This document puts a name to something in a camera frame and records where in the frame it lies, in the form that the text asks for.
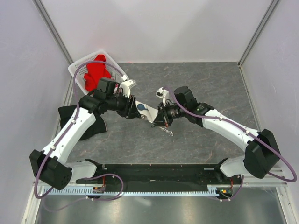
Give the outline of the blue plastic spoon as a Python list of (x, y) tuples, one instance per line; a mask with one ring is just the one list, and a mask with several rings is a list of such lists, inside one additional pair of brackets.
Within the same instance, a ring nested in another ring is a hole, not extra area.
[(139, 111), (144, 111), (144, 110), (148, 111), (147, 106), (146, 106), (145, 104), (141, 104), (141, 103), (139, 103), (139, 104), (137, 105), (137, 109), (138, 109)]

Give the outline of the white cloth napkin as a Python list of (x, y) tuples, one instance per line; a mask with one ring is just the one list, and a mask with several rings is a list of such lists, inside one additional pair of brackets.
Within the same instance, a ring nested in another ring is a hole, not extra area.
[[(139, 103), (144, 104), (142, 102), (136, 101), (136, 105), (138, 105)], [(154, 121), (154, 119), (157, 116), (157, 112), (158, 110), (145, 104), (148, 108), (148, 111), (144, 110), (144, 111), (139, 111), (139, 113), (141, 114), (141, 118), (147, 120), (148, 122), (152, 123)]]

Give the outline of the silver metal fork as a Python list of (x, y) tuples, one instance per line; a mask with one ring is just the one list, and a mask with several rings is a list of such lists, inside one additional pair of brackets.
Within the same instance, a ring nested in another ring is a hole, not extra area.
[(168, 130), (166, 127), (159, 127), (160, 130), (166, 132), (170, 136), (174, 136), (173, 132), (171, 130)]

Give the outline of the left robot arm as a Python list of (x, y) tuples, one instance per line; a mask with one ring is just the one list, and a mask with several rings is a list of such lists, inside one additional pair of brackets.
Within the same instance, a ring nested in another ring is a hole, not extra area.
[(65, 165), (67, 158), (82, 135), (99, 125), (101, 115), (106, 111), (116, 111), (127, 119), (139, 118), (136, 97), (131, 95), (134, 80), (122, 83), (101, 78), (98, 87), (83, 96), (70, 119), (58, 135), (41, 151), (33, 150), (29, 156), (33, 174), (51, 187), (62, 190), (77, 173)]

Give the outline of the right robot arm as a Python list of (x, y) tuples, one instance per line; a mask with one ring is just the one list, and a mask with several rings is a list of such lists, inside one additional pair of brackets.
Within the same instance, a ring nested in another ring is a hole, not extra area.
[(263, 179), (279, 161), (280, 150), (271, 131), (264, 129), (260, 132), (234, 122), (211, 105), (198, 102), (188, 87), (179, 87), (174, 92), (160, 88), (156, 96), (162, 102), (158, 105), (153, 126), (169, 127), (174, 119), (185, 117), (193, 124), (220, 134), (243, 150), (244, 155), (218, 163), (214, 171), (218, 183), (226, 183), (237, 174), (251, 174)]

